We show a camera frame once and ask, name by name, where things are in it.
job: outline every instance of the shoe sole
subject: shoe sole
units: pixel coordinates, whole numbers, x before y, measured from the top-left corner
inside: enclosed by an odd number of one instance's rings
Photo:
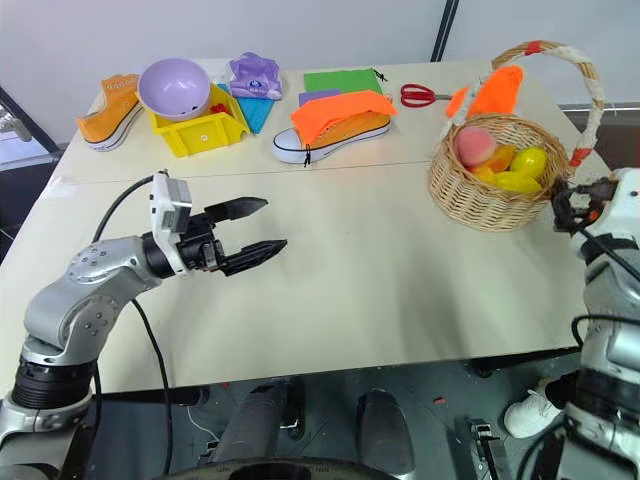
[[[108,152],[110,150],[118,148],[122,144],[122,142],[124,142],[124,139],[127,138],[127,134],[131,129],[131,125],[133,125],[133,121],[142,110],[142,105],[140,104],[140,102],[137,102],[133,106],[133,108],[129,110],[129,113],[127,113],[127,115],[122,120],[120,120],[120,123],[116,127],[115,131],[109,137],[100,142],[87,141],[87,143],[91,148],[98,152]]]
[[[332,143],[330,145],[325,145],[324,147],[312,148],[311,152],[311,162],[316,162],[318,160],[322,160],[327,155],[332,154],[336,150],[341,149],[347,145],[352,143],[361,142],[363,140],[369,140],[371,138],[379,137],[380,135],[384,135],[389,131],[389,127],[391,126],[391,122],[386,125],[375,128],[373,130],[368,130],[366,132],[362,132],[353,137],[347,138],[346,140],[342,140],[341,142]],[[304,163],[305,158],[307,156],[306,150],[299,149],[289,149],[282,148],[276,144],[275,138],[273,139],[273,153],[278,157],[278,159],[285,163]]]

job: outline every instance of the table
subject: table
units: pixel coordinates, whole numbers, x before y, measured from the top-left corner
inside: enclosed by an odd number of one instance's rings
[[[480,63],[381,66],[384,89],[406,82],[448,93]],[[29,300],[58,278],[91,238],[102,213],[132,180],[169,168],[187,178],[193,213],[237,196],[269,206],[225,222],[216,235],[228,253],[262,239],[289,245],[253,270],[226,278],[171,278],[141,295],[164,353],[171,386],[446,359],[508,355],[573,344],[569,321],[583,312],[582,273],[551,212],[507,234],[478,232],[433,203],[426,174],[444,124],[445,102],[399,107],[382,139],[336,152],[304,169],[270,157],[274,133],[288,128],[301,72],[284,74],[289,94],[263,133],[240,144],[169,157],[138,120],[125,144],[91,152],[76,136],[0,267],[0,393],[13,385]],[[519,109],[557,133],[577,137],[535,79]],[[578,180],[606,174],[597,155]],[[149,230],[148,191],[116,211],[104,237]],[[142,322],[125,308],[100,356],[103,391],[161,385]]]

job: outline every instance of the yellow plastic box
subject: yellow plastic box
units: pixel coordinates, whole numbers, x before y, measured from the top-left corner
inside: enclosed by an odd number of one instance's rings
[[[239,142],[249,126],[235,98],[211,84],[209,107],[222,103],[231,115],[212,113],[184,122],[172,122],[150,110],[151,129],[162,135],[176,157],[184,157],[223,145]]]

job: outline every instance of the red object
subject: red object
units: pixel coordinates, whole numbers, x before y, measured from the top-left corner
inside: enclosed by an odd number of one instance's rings
[[[534,42],[529,42],[527,45],[527,49],[525,50],[525,55],[533,55],[534,53],[540,53],[542,51],[542,47],[540,47],[541,40],[536,40]]]
[[[407,83],[400,88],[400,102],[405,107],[419,108],[431,105],[437,100],[430,88],[417,83]]]
[[[212,105],[209,110],[211,110],[211,113],[226,113],[227,115],[231,115],[231,112],[223,103],[216,103],[215,105]]]
[[[573,151],[573,155],[571,155],[571,160],[569,160],[569,165],[572,167],[578,167],[582,163],[582,160],[587,158],[591,153],[590,148],[576,148]]]

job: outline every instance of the lavender bowl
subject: lavender bowl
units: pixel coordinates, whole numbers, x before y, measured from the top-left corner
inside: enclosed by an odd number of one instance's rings
[[[168,120],[182,122],[204,113],[211,92],[209,75],[185,58],[166,58],[150,65],[138,79],[145,106]]]

